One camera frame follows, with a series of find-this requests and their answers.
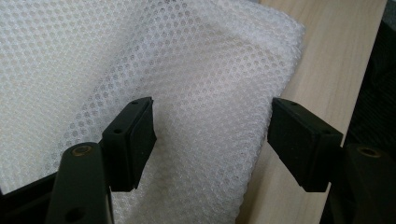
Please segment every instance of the honeycomb mesh pattern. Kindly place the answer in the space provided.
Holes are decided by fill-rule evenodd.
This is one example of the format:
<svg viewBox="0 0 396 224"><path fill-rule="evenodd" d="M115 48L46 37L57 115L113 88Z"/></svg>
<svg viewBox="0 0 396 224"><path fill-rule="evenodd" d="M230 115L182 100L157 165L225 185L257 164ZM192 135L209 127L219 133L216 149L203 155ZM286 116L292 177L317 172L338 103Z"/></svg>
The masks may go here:
<svg viewBox="0 0 396 224"><path fill-rule="evenodd" d="M303 33L248 1L2 1L1 190L152 96L158 141L116 222L233 223Z"/></svg>

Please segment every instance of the white mesh fabric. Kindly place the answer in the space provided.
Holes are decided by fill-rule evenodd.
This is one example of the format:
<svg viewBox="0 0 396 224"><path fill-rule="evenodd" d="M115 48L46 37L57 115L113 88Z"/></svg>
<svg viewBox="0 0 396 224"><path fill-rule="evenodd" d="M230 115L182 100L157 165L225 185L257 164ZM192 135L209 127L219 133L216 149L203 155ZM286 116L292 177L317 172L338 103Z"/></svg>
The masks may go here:
<svg viewBox="0 0 396 224"><path fill-rule="evenodd" d="M239 1L0 3L0 186L56 172L61 155L152 96L158 141L117 223L234 222L304 28Z"/></svg>

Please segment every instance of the light wood surface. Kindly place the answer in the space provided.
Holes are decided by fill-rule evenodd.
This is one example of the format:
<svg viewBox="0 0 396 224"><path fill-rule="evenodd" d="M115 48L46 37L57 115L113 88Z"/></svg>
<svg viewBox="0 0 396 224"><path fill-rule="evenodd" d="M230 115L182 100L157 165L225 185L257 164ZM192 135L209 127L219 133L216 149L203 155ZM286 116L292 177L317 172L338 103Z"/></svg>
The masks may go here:
<svg viewBox="0 0 396 224"><path fill-rule="evenodd" d="M282 93L347 132L386 0L262 0L305 26L304 53ZM327 193L305 193L266 143L236 223L319 223Z"/></svg>

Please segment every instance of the wooden table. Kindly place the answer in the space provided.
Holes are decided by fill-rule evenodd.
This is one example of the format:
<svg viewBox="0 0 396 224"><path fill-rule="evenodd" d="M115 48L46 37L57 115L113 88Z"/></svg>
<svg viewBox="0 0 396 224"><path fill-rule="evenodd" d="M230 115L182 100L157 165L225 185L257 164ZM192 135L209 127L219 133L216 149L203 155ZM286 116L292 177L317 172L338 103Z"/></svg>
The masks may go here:
<svg viewBox="0 0 396 224"><path fill-rule="evenodd" d="M347 132L386 0L262 0L305 26L303 58L282 93ZM266 143L236 223L319 223L327 193L306 193Z"/></svg>

